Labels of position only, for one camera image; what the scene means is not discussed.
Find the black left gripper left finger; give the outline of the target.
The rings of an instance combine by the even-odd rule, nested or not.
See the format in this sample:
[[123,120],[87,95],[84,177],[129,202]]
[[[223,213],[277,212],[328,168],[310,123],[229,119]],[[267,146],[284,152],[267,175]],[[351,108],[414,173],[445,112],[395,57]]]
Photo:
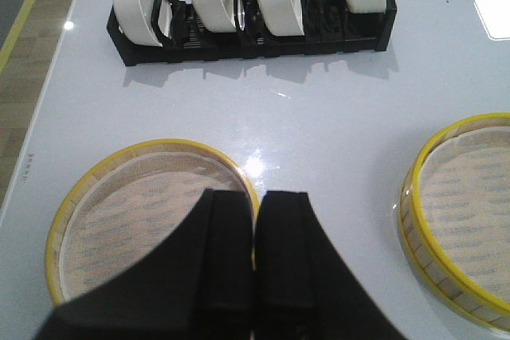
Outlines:
[[248,339],[251,204],[207,189],[161,244],[92,291],[56,307],[38,339]]

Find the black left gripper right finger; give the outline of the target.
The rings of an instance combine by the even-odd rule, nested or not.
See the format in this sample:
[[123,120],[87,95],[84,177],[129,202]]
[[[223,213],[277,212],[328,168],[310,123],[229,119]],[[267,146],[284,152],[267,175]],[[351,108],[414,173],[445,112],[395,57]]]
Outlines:
[[401,339],[335,250],[306,193],[269,191],[255,229],[256,339]]

